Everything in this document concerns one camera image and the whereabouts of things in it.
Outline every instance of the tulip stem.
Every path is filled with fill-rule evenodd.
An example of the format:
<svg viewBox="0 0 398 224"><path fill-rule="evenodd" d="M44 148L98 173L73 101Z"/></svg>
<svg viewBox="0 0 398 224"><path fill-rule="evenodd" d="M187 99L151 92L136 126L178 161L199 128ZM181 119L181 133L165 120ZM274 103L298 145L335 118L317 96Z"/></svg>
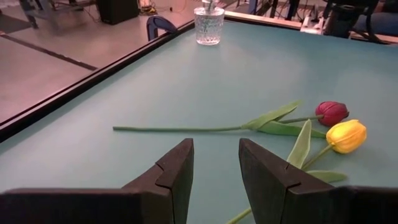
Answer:
<svg viewBox="0 0 398 224"><path fill-rule="evenodd" d="M323 118L323 114L311 116L311 117L304 117L304 118L287 119L287 120L279 121L279 122L284 123L284 124L289 124L289 123L294 123L294 122L299 122L299 121L306 121L308 119L319 119L319 118Z"/></svg>
<svg viewBox="0 0 398 224"><path fill-rule="evenodd" d="M215 131L234 131L240 130L242 127L227 128L138 128L138 127L113 127L115 131L150 131L150 132L215 132Z"/></svg>
<svg viewBox="0 0 398 224"><path fill-rule="evenodd" d="M251 213L251 208L247 208L245 211L241 212L239 215L235 216L233 219L228 221L226 224L235 224L238 221L240 221L242 218L244 218L246 215L249 215Z"/></svg>
<svg viewBox="0 0 398 224"><path fill-rule="evenodd" d="M331 148L332 148L332 145L330 144L327 147L325 147L324 149L322 149L322 151L320 151L316 156L312 157L308 162L306 162L304 164L304 166L302 167L302 170L305 170L310 165L312 165L317 159L321 158L321 156L323 156L325 153L327 153Z"/></svg>

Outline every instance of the flower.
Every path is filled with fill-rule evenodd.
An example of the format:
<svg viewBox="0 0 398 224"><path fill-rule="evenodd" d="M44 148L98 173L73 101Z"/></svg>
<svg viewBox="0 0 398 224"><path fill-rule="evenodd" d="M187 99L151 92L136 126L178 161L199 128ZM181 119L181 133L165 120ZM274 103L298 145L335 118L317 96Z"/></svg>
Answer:
<svg viewBox="0 0 398 224"><path fill-rule="evenodd" d="M366 127L357 119L334 125L327 133L326 140L339 153L350 153L366 139Z"/></svg>
<svg viewBox="0 0 398 224"><path fill-rule="evenodd" d="M348 117L349 111L344 103L325 101L317 106L315 114L317 116L323 115L318 119L321 124L332 127Z"/></svg>

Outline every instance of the glass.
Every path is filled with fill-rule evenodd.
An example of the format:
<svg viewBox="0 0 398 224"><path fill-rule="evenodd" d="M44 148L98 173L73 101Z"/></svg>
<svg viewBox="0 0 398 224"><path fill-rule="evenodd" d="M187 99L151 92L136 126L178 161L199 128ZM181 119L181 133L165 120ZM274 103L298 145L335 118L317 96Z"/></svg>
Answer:
<svg viewBox="0 0 398 224"><path fill-rule="evenodd" d="M220 42L225 10L216 7L218 1L202 0L203 7L194 10L197 42L216 45Z"/></svg>

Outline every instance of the tulip leaf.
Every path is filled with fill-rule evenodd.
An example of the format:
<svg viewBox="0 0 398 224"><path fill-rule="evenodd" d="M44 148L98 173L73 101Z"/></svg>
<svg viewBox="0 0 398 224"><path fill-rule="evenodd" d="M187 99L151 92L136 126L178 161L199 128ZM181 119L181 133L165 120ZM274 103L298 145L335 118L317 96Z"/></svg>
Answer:
<svg viewBox="0 0 398 224"><path fill-rule="evenodd" d="M310 152L311 130L312 123L310 120L307 120L304 123L303 128L297 137L296 143L294 144L294 147L286 160L299 169L301 169L303 166L304 160L307 158L308 153Z"/></svg>
<svg viewBox="0 0 398 224"><path fill-rule="evenodd" d="M286 136L298 136L301 132L300 126L294 126L291 124L282 124L277 121L270 121L259 128L257 131L267 134L278 134ZM315 138L326 138L326 134L315 129L311 130L311 137Z"/></svg>
<svg viewBox="0 0 398 224"><path fill-rule="evenodd" d="M307 173L326 183L342 181L347 178L345 174L328 170L310 170Z"/></svg>
<svg viewBox="0 0 398 224"><path fill-rule="evenodd" d="M266 123L273 121L275 119L281 119L285 115L293 112L293 110L295 110L299 104L301 104L301 100L291 102L285 106L281 106L277 110L270 111L266 114L262 114L260 117L249 121L248 123L242 125L242 128L250 130L258 130Z"/></svg>

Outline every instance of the lab floor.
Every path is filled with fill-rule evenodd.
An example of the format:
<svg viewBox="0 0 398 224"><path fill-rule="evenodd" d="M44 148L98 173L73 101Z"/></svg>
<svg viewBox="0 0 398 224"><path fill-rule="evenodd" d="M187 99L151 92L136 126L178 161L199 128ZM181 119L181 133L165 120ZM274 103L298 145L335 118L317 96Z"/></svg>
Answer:
<svg viewBox="0 0 398 224"><path fill-rule="evenodd" d="M309 4L319 1L311 0ZM200 6L201 2L155 0L154 4L161 16L178 27L193 19L193 9ZM4 15L27 21L19 6L0 6L3 7ZM226 9L234 10L235 7L233 4ZM93 68L103 67L147 43L147 16L139 16L115 26L103 24L99 18L96 7L91 6L84 11L59 15L58 32L52 30L47 21L37 19L39 29L28 28L8 36ZM0 36L0 111L3 112L0 113L0 126L10 116L23 112L90 73L91 70L84 67Z"/></svg>

